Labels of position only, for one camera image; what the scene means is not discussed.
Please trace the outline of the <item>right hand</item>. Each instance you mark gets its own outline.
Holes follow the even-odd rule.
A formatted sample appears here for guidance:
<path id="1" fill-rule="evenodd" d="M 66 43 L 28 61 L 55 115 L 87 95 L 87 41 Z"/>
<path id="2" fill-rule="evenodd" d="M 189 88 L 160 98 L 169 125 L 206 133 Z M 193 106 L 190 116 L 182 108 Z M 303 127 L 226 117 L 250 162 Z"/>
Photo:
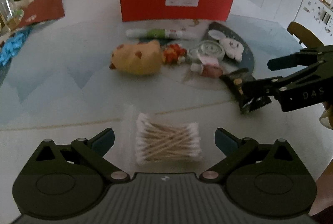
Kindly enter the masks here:
<path id="1" fill-rule="evenodd" d="M 319 122 L 326 128 L 333 130 L 332 104 L 323 102 L 324 111 L 319 118 Z"/>

